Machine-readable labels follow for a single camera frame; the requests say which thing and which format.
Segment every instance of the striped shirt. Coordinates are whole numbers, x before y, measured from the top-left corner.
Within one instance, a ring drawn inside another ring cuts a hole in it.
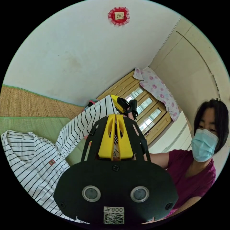
[[[1,135],[8,163],[28,194],[47,211],[67,220],[54,201],[53,194],[61,175],[69,168],[65,158],[89,134],[99,119],[117,114],[111,96],[107,96],[83,111],[60,131],[57,142],[32,132],[7,130]]]

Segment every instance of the face mask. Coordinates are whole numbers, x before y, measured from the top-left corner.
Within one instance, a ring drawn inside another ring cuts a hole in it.
[[[219,138],[207,129],[198,129],[192,139],[192,155],[198,162],[210,159],[215,151]]]

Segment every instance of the qr code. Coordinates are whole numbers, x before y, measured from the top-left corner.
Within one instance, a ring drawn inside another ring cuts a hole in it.
[[[104,224],[124,224],[124,208],[104,207]]]

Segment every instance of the floral towel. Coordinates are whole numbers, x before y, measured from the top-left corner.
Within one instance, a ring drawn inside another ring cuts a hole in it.
[[[173,121],[178,119],[180,115],[178,104],[163,81],[153,71],[135,68],[133,77],[141,80],[140,86],[150,92],[157,100],[164,103],[166,111],[169,111]]]

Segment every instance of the woven mat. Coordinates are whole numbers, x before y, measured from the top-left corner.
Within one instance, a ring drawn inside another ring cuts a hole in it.
[[[55,143],[60,130],[69,121],[70,119],[62,117],[0,117],[0,134],[9,129],[16,132],[33,132]],[[70,166],[81,161],[84,145],[85,139],[68,155],[66,161]]]
[[[23,89],[8,86],[1,89],[0,117],[67,117],[72,120],[83,109]]]

